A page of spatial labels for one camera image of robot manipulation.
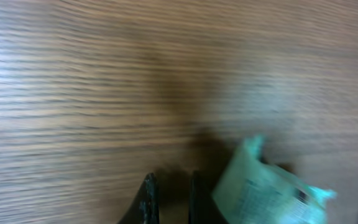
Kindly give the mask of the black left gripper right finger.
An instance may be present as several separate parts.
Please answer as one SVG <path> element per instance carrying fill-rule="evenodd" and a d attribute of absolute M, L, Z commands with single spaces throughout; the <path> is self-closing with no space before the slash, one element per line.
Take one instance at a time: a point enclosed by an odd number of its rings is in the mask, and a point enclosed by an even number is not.
<path fill-rule="evenodd" d="M 213 200 L 211 191 L 197 171 L 194 171 L 191 177 L 188 223 L 227 224 Z"/>

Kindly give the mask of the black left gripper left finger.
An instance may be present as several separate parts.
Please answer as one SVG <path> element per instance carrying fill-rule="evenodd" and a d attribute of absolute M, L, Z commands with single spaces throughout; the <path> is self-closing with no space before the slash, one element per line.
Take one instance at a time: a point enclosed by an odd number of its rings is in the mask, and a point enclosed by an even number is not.
<path fill-rule="evenodd" d="M 130 207 L 118 224 L 159 224 L 158 182 L 154 173 L 145 176 Z"/>

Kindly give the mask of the white wet wipe sachet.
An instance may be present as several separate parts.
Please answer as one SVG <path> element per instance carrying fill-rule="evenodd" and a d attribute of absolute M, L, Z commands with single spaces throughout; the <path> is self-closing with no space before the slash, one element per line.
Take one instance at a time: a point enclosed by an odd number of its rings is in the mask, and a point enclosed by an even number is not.
<path fill-rule="evenodd" d="M 213 190 L 232 224 L 325 224 L 335 191 L 308 185 L 294 174 L 261 161 L 262 136 L 243 140 Z"/>

